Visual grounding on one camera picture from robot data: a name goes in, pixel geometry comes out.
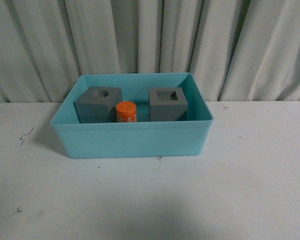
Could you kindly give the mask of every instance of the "plastic bin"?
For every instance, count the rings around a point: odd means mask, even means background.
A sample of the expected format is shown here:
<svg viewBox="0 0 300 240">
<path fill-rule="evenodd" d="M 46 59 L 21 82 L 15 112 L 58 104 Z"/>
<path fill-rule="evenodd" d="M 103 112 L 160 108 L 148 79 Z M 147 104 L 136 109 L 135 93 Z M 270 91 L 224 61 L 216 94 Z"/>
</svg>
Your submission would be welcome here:
<svg viewBox="0 0 300 240">
<path fill-rule="evenodd" d="M 138 122 L 79 123 L 74 101 L 91 86 L 121 88 L 123 101 L 137 105 Z M 181 87 L 186 121 L 149 121 L 149 88 Z M 82 75 L 51 120 L 68 155 L 116 158 L 198 155 L 213 116 L 191 73 Z"/>
</svg>

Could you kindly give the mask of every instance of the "orange container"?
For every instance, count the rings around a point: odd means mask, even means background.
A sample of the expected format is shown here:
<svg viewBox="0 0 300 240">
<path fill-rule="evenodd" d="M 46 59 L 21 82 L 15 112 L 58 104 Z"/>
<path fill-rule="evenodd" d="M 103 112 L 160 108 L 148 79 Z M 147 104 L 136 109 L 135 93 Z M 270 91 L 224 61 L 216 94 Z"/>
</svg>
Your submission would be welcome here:
<svg viewBox="0 0 300 240">
<path fill-rule="evenodd" d="M 122 101 L 116 105 L 118 123 L 133 123 L 137 121 L 137 106 L 132 101 Z"/>
</svg>

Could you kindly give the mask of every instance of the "gray block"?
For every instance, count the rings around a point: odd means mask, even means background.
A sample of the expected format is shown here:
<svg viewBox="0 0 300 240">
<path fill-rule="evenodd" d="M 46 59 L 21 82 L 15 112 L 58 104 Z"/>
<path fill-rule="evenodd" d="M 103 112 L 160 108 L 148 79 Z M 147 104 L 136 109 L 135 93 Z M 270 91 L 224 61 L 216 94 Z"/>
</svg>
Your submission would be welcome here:
<svg viewBox="0 0 300 240">
<path fill-rule="evenodd" d="M 121 88 L 91 86 L 75 102 L 81 124 L 117 122 L 116 105 L 122 102 Z"/>
<path fill-rule="evenodd" d="M 181 87 L 149 89 L 149 116 L 151 122 L 185 121 L 188 102 Z"/>
</svg>

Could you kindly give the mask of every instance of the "white tabletop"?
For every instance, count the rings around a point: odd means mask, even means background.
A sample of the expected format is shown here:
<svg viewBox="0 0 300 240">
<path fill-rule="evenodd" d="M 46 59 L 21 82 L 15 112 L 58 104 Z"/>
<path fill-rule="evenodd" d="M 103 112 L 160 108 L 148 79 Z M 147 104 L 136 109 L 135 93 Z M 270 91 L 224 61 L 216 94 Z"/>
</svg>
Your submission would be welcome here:
<svg viewBox="0 0 300 240">
<path fill-rule="evenodd" d="M 300 240 L 300 101 L 208 106 L 201 155 L 70 159 L 58 103 L 0 103 L 0 240 Z"/>
</svg>

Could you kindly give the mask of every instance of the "gray cube with round hole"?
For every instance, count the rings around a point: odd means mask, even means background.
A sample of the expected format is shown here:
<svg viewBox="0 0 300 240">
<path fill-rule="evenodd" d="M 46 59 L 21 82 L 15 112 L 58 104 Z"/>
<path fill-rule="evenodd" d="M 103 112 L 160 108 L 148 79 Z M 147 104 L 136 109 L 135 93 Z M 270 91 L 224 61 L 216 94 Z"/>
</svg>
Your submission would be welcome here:
<svg viewBox="0 0 300 240">
<path fill-rule="evenodd" d="M 121 88 L 91 86 L 74 107 L 81 124 L 117 122 L 116 105 L 122 102 Z"/>
<path fill-rule="evenodd" d="M 181 87 L 149 89 L 149 117 L 151 122 L 185 121 L 188 102 Z"/>
</svg>

